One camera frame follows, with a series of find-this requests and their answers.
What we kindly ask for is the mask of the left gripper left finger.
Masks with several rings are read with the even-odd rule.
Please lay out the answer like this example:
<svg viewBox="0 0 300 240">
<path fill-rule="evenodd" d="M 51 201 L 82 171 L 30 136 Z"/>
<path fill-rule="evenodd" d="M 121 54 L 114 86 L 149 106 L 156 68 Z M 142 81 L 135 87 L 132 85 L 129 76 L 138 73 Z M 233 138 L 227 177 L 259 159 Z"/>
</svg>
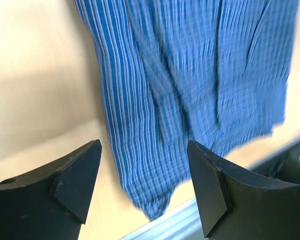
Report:
<svg viewBox="0 0 300 240">
<path fill-rule="evenodd" d="M 0 240 L 76 240 L 87 221 L 99 140 L 0 182 Z"/>
</svg>

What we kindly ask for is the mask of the blue plaid long sleeve shirt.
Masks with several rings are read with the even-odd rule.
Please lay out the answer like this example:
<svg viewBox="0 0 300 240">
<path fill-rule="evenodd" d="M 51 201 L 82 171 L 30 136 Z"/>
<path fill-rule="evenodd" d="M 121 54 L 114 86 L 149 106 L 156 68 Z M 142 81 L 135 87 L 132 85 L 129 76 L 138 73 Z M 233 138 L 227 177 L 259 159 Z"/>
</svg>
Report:
<svg viewBox="0 0 300 240">
<path fill-rule="evenodd" d="M 285 119 L 297 0 L 77 0 L 122 189 L 151 221 L 190 178 Z"/>
</svg>

